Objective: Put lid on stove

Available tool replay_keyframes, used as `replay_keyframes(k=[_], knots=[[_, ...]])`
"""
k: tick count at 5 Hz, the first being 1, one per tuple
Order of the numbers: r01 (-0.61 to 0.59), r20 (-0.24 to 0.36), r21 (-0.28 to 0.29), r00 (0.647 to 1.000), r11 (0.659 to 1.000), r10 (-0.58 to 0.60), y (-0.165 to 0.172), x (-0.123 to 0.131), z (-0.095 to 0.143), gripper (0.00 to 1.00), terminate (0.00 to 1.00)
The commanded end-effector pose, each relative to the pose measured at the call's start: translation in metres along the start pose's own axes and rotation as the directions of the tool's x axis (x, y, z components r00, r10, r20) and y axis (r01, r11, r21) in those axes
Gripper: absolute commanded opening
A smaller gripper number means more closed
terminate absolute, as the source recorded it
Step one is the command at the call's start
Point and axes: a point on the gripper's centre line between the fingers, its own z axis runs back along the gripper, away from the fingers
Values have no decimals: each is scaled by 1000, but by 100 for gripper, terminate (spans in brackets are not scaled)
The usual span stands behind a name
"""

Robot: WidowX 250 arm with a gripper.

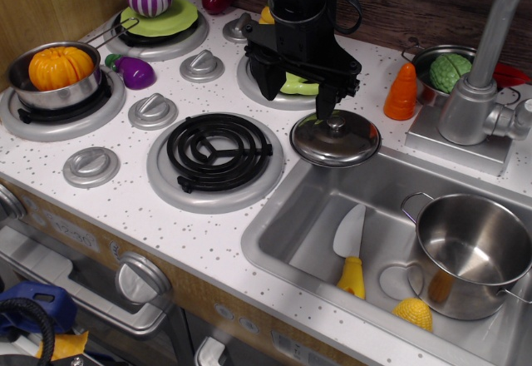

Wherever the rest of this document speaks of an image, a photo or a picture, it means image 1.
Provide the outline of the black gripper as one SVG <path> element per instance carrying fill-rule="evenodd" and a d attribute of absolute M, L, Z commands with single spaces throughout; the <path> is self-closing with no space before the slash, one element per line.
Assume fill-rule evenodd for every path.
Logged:
<path fill-rule="evenodd" d="M 276 22 L 246 27 L 245 55 L 262 96 L 272 101 L 286 82 L 286 73 L 318 83 L 316 115 L 328 119 L 337 103 L 357 92 L 360 62 L 337 42 L 325 25 L 309 32 Z"/>

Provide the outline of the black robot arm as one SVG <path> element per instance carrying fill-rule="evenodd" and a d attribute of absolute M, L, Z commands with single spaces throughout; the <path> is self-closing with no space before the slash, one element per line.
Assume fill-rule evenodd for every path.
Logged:
<path fill-rule="evenodd" d="M 356 12 L 358 0 L 345 0 Z M 337 0 L 268 0 L 272 24 L 244 29 L 245 55 L 262 96 L 272 101 L 291 73 L 318 84 L 316 113 L 329 118 L 335 106 L 359 88 L 361 64 L 337 42 L 335 35 L 354 33 L 361 25 L 337 24 Z"/>

